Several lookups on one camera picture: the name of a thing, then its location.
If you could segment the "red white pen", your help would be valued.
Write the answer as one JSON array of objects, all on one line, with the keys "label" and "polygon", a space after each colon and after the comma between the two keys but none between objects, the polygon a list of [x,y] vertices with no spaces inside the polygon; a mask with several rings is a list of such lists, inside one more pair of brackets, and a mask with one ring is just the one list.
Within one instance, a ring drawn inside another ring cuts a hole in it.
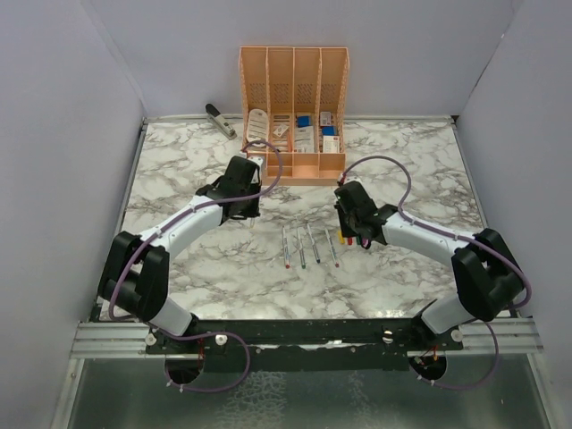
[{"label": "red white pen", "polygon": [[282,226],[282,250],[284,257],[284,264],[287,269],[290,269],[290,251],[287,232],[284,226]]}]

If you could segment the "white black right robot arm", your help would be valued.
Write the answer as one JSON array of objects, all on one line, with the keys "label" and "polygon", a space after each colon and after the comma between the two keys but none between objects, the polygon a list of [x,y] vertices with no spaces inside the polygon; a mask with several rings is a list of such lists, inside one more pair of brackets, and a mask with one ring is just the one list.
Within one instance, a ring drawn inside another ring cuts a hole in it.
[{"label": "white black right robot arm", "polygon": [[457,291],[422,309],[410,328],[420,349],[431,349],[456,325],[473,319],[490,322],[526,289],[515,272],[516,260],[495,230],[484,229],[465,241],[433,224],[424,228],[396,206],[378,207],[358,181],[339,186],[334,195],[343,237],[359,239],[365,249],[374,242],[405,248],[453,272]]}]

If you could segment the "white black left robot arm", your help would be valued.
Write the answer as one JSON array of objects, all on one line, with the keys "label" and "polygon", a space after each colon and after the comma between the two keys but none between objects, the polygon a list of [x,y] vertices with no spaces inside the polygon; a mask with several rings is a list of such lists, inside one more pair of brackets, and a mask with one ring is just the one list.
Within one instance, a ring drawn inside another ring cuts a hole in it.
[{"label": "white black left robot arm", "polygon": [[169,297],[170,263],[203,234],[228,220],[260,216],[261,156],[234,156],[222,176],[198,189],[181,210],[140,233],[117,234],[105,261],[98,295],[107,301],[123,272],[115,305],[166,331],[166,341],[184,353],[197,344],[197,317]]}]

